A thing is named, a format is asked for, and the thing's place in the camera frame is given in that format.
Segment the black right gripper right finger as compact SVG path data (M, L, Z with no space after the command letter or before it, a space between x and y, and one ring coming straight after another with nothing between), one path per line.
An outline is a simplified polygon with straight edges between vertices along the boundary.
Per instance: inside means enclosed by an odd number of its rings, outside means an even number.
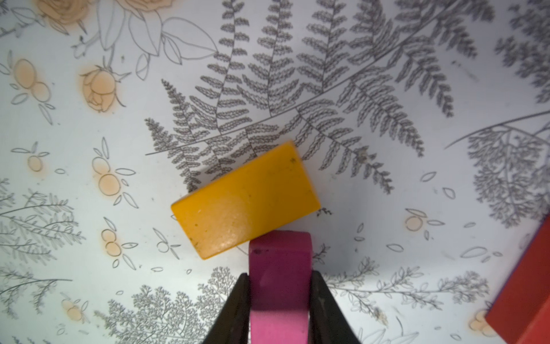
M318 271L312 272L310 282L308 343L360 344Z

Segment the pink wooden block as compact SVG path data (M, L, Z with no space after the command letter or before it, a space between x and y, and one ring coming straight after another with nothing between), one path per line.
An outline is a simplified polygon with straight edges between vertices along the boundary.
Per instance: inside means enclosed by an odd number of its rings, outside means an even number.
M272 231L249 244L252 343L307 343L312 238Z

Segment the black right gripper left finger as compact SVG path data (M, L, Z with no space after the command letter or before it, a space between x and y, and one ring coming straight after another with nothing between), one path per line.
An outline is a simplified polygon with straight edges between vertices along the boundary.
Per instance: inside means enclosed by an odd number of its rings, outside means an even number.
M239 276L227 301L202 344L247 344L251 288L249 275Z

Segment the yellow-orange wooden block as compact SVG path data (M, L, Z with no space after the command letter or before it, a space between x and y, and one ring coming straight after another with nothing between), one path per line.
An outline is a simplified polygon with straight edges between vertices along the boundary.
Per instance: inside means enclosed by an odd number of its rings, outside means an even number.
M199 257L209 259L320 207L289 141L183 197L171 211Z

